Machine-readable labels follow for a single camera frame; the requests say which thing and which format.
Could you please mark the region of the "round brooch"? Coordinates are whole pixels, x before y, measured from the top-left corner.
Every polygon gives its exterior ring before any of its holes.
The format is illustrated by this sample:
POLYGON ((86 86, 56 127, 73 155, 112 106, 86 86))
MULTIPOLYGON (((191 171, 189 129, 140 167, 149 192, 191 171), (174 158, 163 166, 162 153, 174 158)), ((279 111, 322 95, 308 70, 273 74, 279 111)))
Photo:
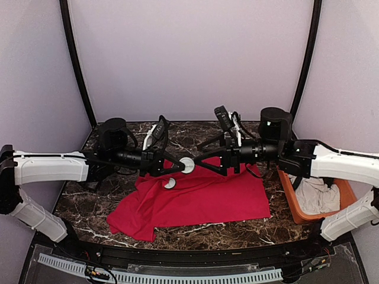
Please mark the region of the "round brooch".
POLYGON ((190 174, 194 171, 195 163, 193 159, 189 157, 183 157, 179 161, 184 165, 184 170, 181 171, 183 174, 190 174))
POLYGON ((176 180, 174 178, 170 177, 169 180, 167 181, 167 183, 164 185, 164 188, 171 190, 175 186, 176 186, 176 180))

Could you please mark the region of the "magenta t-shirt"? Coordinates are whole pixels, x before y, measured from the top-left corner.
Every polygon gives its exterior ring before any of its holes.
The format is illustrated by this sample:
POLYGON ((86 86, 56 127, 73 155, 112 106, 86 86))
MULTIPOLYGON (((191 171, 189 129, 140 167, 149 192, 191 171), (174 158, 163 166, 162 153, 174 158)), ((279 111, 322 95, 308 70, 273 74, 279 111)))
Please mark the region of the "magenta t-shirt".
POLYGON ((197 166, 190 174, 181 172, 136 180, 136 191, 127 195, 107 217, 113 234, 153 242, 155 228, 269 218, 269 201, 255 165, 241 165, 227 176, 197 166), (169 178, 176 186, 164 185, 169 178))

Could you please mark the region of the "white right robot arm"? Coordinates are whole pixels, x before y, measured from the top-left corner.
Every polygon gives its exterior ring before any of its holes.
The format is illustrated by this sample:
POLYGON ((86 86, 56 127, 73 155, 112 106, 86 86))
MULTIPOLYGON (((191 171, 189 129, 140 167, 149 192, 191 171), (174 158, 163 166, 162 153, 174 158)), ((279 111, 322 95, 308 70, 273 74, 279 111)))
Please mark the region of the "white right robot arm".
POLYGON ((194 160, 215 173, 251 171, 259 162, 275 165, 285 190, 293 219, 313 222, 313 235, 302 244, 306 256, 324 249, 361 225, 378 224, 378 155, 333 148, 319 140, 297 140, 292 136, 293 118, 280 108, 261 111, 259 137, 252 138, 236 112, 223 106, 215 109, 221 134, 219 147, 205 150, 194 160))

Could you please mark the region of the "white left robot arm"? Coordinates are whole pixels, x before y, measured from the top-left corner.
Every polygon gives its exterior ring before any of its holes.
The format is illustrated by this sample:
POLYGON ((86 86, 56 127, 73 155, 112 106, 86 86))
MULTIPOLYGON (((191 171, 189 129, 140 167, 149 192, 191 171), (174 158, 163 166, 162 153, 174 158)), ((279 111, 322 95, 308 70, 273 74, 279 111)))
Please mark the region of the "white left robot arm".
POLYGON ((7 144, 1 148, 1 214, 9 215, 46 236, 71 258, 83 254, 83 244, 68 221, 36 202, 27 189, 53 189, 63 182, 98 185, 119 173, 153 177, 184 172, 185 163, 166 151, 169 122, 159 117, 140 146, 122 118, 98 127, 94 149, 70 153, 27 153, 7 144))

